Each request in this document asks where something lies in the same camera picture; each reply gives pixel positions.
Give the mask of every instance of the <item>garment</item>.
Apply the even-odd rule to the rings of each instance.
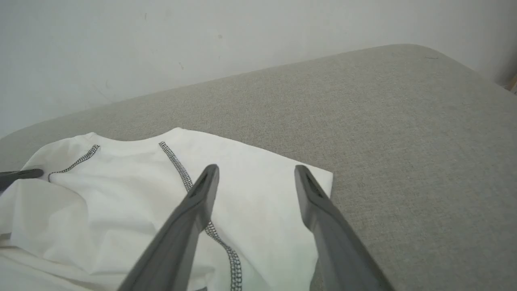
[[[317,251],[300,163],[182,128],[139,141],[90,133],[35,153],[23,169],[45,175],[0,196],[0,289],[116,290],[209,164],[220,180],[188,290],[309,290]],[[329,195],[332,173],[308,167]]]

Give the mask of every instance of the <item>wall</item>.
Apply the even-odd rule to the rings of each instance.
[[[0,137],[177,86],[391,43],[498,83],[517,71],[515,0],[3,0]]]

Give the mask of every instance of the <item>white shirt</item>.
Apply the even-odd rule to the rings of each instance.
[[[36,152],[23,169],[45,175],[0,195],[0,289],[116,290],[209,164],[220,170],[213,224],[188,290],[309,290],[317,251],[297,200],[301,163],[182,128],[139,141],[90,133]],[[332,173],[308,167],[329,195]]]

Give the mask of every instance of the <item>gray cushion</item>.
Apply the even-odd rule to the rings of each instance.
[[[201,130],[332,171],[333,202],[396,289],[515,290],[516,112],[515,96],[445,55],[393,45],[42,122],[0,140],[0,161],[14,170],[88,132]]]

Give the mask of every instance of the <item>black stitching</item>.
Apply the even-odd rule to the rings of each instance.
[[[91,158],[95,152],[100,148],[99,145],[94,145],[84,156],[80,157],[77,161],[75,161],[75,163],[73,163],[70,167],[64,169],[64,170],[61,170],[61,171],[57,171],[57,172],[52,172],[50,173],[48,176],[47,176],[47,180],[50,182],[50,175],[52,174],[56,174],[56,173],[64,173],[64,172],[68,172],[69,170],[73,169],[75,166],[77,166],[78,164],[88,160],[89,158]]]
[[[165,152],[169,160],[174,164],[174,167],[178,171],[181,176],[181,180],[183,181],[183,185],[187,192],[192,188],[192,180],[190,179],[189,174],[185,167],[178,160],[178,157],[174,154],[174,152],[169,148],[169,146],[164,142],[159,143],[162,150]],[[240,259],[237,253],[227,245],[217,234],[216,227],[212,223],[212,221],[208,222],[208,225],[205,228],[206,234],[215,240],[218,244],[220,244],[228,255],[228,259],[230,260],[230,273],[232,275],[232,283],[230,291],[242,291],[242,270],[240,266]]]

